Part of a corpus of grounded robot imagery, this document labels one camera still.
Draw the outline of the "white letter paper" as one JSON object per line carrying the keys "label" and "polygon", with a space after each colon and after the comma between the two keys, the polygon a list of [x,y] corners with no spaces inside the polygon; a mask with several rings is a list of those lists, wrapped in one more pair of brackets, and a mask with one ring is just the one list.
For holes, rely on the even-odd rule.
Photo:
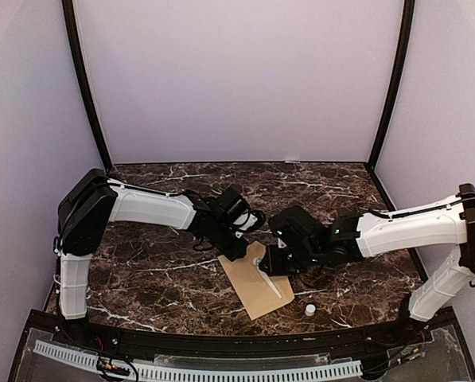
{"label": "white letter paper", "polygon": [[260,274],[262,279],[265,281],[265,283],[272,289],[274,294],[278,298],[282,299],[282,294],[280,293],[279,289],[276,287],[274,282],[271,280],[271,278],[265,272],[261,271],[260,269],[258,269],[258,273]]}

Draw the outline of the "brown kraft envelope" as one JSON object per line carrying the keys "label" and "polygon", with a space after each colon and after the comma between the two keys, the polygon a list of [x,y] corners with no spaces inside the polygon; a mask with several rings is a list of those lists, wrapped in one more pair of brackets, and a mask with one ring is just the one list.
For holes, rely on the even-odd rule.
{"label": "brown kraft envelope", "polygon": [[223,255],[218,257],[251,320],[280,309],[294,300],[294,292],[286,276],[269,276],[282,294],[280,299],[258,273],[259,267],[254,264],[254,259],[263,258],[265,251],[266,247],[263,244],[254,242],[247,247],[247,254],[242,259],[231,262]]}

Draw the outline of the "white glue bottle cap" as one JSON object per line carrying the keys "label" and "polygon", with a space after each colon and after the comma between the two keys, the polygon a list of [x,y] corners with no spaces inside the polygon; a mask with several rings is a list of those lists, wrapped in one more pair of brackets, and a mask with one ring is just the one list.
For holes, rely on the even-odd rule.
{"label": "white glue bottle cap", "polygon": [[305,308],[305,315],[307,317],[312,317],[314,316],[316,312],[316,306],[314,304],[308,304]]}

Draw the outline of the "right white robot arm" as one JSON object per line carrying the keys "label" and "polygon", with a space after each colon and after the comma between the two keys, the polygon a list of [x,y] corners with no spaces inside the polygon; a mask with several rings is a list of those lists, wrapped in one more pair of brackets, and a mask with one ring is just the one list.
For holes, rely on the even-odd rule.
{"label": "right white robot arm", "polygon": [[369,211],[335,219],[325,226],[295,205],[269,219],[277,238],[257,268],[268,276],[289,276],[314,266],[356,263],[386,252],[437,244],[451,245],[441,266],[405,298],[401,318],[388,329],[405,345],[464,287],[475,287],[475,186],[461,184],[456,194],[432,204],[392,212]]}

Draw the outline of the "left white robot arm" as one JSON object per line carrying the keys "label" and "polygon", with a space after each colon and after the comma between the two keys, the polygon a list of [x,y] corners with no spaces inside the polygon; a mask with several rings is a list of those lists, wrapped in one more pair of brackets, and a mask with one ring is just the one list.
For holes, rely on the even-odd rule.
{"label": "left white robot arm", "polygon": [[230,260],[245,256],[243,234],[257,221],[249,204],[233,188],[218,197],[193,191],[163,193],[111,179],[90,170],[60,203],[53,251],[60,261],[59,307],[64,335],[78,347],[95,340],[86,294],[92,256],[108,224],[133,222],[190,232]]}

